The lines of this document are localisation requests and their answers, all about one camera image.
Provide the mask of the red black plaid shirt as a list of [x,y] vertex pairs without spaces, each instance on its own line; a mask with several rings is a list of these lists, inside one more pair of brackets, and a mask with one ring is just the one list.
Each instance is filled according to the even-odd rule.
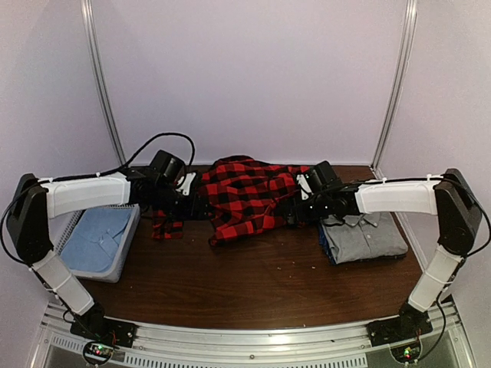
[[287,224],[279,206],[300,193],[309,166],[264,163],[250,156],[215,161],[191,190],[195,209],[210,220],[211,246],[261,235]]

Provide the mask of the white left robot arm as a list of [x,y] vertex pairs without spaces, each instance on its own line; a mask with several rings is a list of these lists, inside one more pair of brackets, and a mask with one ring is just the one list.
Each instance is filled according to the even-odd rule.
[[110,334],[110,323],[93,311],[95,302],[55,250],[70,215],[97,207],[139,205],[160,209],[177,221],[206,218],[209,206],[199,195],[200,178],[192,172],[175,184],[136,170],[73,179],[39,179],[32,173],[18,181],[5,221],[20,260],[78,316],[93,340]]

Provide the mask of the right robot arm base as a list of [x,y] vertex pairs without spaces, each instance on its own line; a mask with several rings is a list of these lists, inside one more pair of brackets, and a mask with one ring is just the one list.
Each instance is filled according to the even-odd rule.
[[374,320],[367,325],[372,347],[390,346],[392,357],[402,364],[416,363],[422,355],[420,338],[433,326],[427,311],[421,312],[406,301],[396,317]]

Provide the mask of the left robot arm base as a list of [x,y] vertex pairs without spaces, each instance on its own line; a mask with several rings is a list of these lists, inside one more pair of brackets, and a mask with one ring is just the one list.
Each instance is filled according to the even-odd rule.
[[137,326],[130,322],[114,320],[105,316],[105,311],[96,303],[83,315],[72,310],[70,332],[87,339],[82,347],[82,357],[90,366],[99,367],[108,363],[120,348],[133,346]]

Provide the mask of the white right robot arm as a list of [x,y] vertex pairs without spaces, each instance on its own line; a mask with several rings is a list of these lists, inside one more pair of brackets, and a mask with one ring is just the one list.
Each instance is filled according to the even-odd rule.
[[489,220],[456,168],[417,178],[342,182],[322,163],[297,176],[294,187],[295,193],[278,202],[278,213],[289,224],[389,212],[420,236],[423,274],[407,298],[407,310],[393,324],[404,339],[422,327],[421,314],[450,286],[466,259],[479,252],[476,237]]

